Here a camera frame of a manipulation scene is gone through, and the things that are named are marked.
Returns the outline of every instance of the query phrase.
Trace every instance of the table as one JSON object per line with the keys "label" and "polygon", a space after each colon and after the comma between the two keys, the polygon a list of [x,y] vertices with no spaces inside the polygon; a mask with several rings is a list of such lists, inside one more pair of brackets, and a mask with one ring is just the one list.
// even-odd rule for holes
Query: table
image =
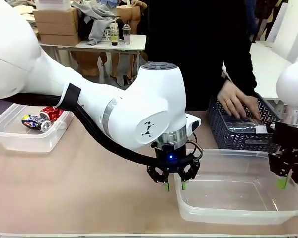
{"label": "table", "polygon": [[[273,52],[271,48],[260,43],[252,44],[250,53],[252,55],[253,73],[257,81],[255,91],[266,100],[277,100],[276,83],[278,77],[291,63]],[[224,64],[222,69],[228,76]]]}
{"label": "table", "polygon": [[[216,148],[205,112],[196,130],[203,148]],[[144,147],[139,153],[154,156]],[[50,153],[0,145],[0,234],[14,236],[298,235],[298,217],[282,225],[238,226],[184,221],[175,187],[156,184],[146,167],[111,154],[74,118]]]}
{"label": "table", "polygon": [[61,62],[60,54],[58,50],[66,51],[94,51],[94,52],[110,52],[110,53],[123,53],[136,54],[137,55],[137,73],[139,70],[139,58],[140,51],[145,49],[146,36],[145,35],[130,35],[130,44],[125,45],[122,40],[118,42],[117,46],[113,46],[111,42],[101,41],[98,44],[92,46],[88,44],[89,41],[82,41],[76,46],[59,46],[49,45],[40,42],[41,46],[53,47],[54,54],[58,62]]}

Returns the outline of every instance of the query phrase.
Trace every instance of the blue clothing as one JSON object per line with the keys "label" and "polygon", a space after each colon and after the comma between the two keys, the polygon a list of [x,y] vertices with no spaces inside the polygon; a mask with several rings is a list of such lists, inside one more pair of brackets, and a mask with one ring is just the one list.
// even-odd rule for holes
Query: blue clothing
{"label": "blue clothing", "polygon": [[108,4],[110,8],[114,8],[118,4],[118,0],[96,0],[97,2],[100,2],[102,5]]}
{"label": "blue clothing", "polygon": [[257,23],[255,17],[256,0],[245,0],[247,30],[251,35],[256,34]]}

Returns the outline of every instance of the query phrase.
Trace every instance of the gray floor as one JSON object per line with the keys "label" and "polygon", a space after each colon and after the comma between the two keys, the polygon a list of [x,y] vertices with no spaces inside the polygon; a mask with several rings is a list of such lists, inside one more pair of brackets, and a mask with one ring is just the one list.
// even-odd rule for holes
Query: gray floor
{"label": "gray floor", "polygon": [[[140,59],[140,65],[143,65],[145,61],[141,58]],[[77,68],[77,65],[75,62],[72,62],[73,68]],[[127,74],[129,67],[129,55],[123,55],[121,54],[120,56],[120,61],[118,65],[118,80],[122,81],[123,80],[123,75]],[[110,54],[107,54],[107,63],[105,66],[101,66],[101,60],[99,58],[98,61],[98,68],[100,71],[99,77],[86,77],[89,81],[95,82],[95,83],[104,83],[104,84],[109,84],[115,87],[119,87],[121,89],[127,89],[128,86],[123,86],[120,87],[112,78],[109,77],[110,72],[111,72],[111,57]],[[8,108],[11,106],[12,103],[0,100],[0,115]]]}

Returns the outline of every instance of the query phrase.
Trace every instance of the red soda can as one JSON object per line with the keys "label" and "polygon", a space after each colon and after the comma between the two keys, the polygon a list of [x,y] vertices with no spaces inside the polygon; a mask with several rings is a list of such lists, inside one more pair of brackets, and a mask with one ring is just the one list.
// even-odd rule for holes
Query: red soda can
{"label": "red soda can", "polygon": [[49,120],[51,122],[55,122],[64,110],[56,108],[56,107],[46,107],[40,111],[40,117]]}

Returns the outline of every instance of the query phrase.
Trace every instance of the white plastic box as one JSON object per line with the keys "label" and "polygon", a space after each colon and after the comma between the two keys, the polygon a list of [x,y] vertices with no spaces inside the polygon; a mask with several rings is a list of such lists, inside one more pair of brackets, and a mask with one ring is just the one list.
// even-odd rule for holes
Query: white plastic box
{"label": "white plastic box", "polygon": [[67,11],[71,8],[71,0],[35,0],[38,10]]}
{"label": "white plastic box", "polygon": [[184,220],[220,224],[281,224],[298,215],[298,186],[290,178],[277,187],[268,153],[205,150],[194,180],[182,190],[175,176],[180,215]]}
{"label": "white plastic box", "polygon": [[7,150],[25,152],[50,152],[59,142],[71,123],[72,112],[63,112],[53,126],[45,133],[25,127],[22,117],[25,114],[39,115],[44,107],[31,107],[13,104],[0,115],[0,143]]}

